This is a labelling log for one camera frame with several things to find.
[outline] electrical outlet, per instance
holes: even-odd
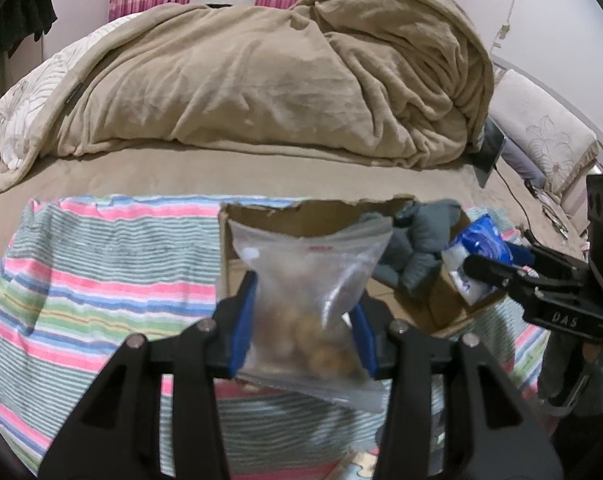
[[[504,23],[504,25],[502,25],[502,28],[499,29],[499,39],[505,40],[505,37],[509,31],[510,31],[510,25],[508,23]]]

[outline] blue package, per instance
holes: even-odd
[[[443,264],[457,290],[468,304],[473,305],[495,288],[466,275],[462,265],[469,254],[480,254],[504,264],[513,263],[508,245],[502,240],[497,225],[488,214],[472,222],[441,253]]]
[[[503,264],[512,264],[513,255],[499,235],[497,225],[485,214],[459,233],[451,245],[461,243],[469,254],[480,254]]]

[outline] striped blanket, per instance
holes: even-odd
[[[216,303],[217,212],[238,197],[109,196],[31,201],[0,261],[0,431],[36,472],[52,439],[127,334],[179,333]],[[483,210],[471,210],[478,216]],[[506,237],[503,213],[491,212]],[[473,327],[515,382],[534,390],[543,331],[504,300]],[[383,415],[312,397],[216,383],[234,478],[324,478],[345,450],[374,446]],[[173,475],[172,381],[162,386],[162,471]]]

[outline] brown blanket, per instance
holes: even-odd
[[[488,54],[452,0],[167,4],[95,44],[31,124],[24,164],[150,139],[420,168],[481,143]]]

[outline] plastic zipper bag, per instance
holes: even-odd
[[[253,336],[238,377],[381,413],[386,388],[361,367],[347,317],[392,233],[390,218],[296,238],[229,221],[233,247],[258,274]]]

